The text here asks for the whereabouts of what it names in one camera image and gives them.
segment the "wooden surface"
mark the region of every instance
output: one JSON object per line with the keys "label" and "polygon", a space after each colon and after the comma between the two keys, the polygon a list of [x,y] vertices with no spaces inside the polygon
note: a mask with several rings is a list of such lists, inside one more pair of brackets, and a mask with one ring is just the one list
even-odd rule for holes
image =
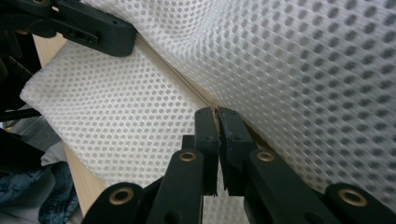
{"label": "wooden surface", "polygon": [[[41,66],[45,66],[65,43],[61,35],[53,38],[34,36],[34,40]],[[64,151],[73,176],[82,215],[85,216],[93,202],[105,189],[105,182],[93,175],[65,143]]]}
{"label": "wooden surface", "polygon": [[82,215],[87,214],[88,209],[105,189],[105,182],[94,176],[77,158],[75,153],[64,143],[67,161],[73,176],[79,206]]}

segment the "white mesh fabric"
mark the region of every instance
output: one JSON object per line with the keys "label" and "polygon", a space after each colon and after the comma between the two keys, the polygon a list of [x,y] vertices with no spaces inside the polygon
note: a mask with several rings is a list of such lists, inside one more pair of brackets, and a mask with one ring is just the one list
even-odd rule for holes
{"label": "white mesh fabric", "polygon": [[[356,184],[396,210],[395,1],[85,2],[133,23],[166,61],[237,110],[310,186]],[[99,53],[90,53],[75,67],[79,77],[100,64],[93,58]],[[100,74],[111,77],[117,67],[108,63]],[[23,97],[62,135],[67,131],[56,120],[67,119],[52,116],[46,97],[29,96],[43,79],[32,81]],[[114,178],[122,180],[125,172]]]}

